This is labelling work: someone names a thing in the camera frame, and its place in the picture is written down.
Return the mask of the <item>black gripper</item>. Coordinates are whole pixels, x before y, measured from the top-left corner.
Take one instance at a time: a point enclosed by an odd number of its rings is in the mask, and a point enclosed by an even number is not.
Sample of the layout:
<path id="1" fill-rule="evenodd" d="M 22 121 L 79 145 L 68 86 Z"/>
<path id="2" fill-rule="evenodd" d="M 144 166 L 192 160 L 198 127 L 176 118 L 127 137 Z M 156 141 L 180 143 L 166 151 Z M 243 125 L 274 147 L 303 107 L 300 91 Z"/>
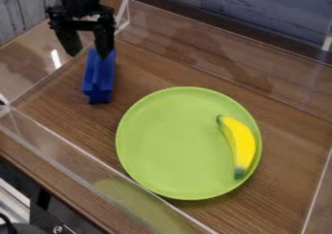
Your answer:
<path id="1" fill-rule="evenodd" d="M 106 59 L 115 48 L 115 9 L 103 5 L 92 7 L 83 13 L 71 12 L 63 6 L 46 10 L 50 27 L 56 31 L 62 46 L 70 56 L 76 56 L 83 44 L 78 31 L 94 31 L 95 46 L 99 55 Z"/>

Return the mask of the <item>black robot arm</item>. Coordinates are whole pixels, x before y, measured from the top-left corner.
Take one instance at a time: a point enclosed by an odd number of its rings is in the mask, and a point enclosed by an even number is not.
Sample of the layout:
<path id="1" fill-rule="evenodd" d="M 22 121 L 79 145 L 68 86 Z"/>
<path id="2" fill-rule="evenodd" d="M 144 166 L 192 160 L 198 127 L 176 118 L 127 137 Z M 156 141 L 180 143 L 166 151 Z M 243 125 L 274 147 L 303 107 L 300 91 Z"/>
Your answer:
<path id="1" fill-rule="evenodd" d="M 115 9 L 100 0 L 62 0 L 62 4 L 48 7 L 46 13 L 67 54 L 76 56 L 80 53 L 83 44 L 78 32 L 88 31 L 95 36 L 98 53 L 106 59 L 115 49 Z"/>

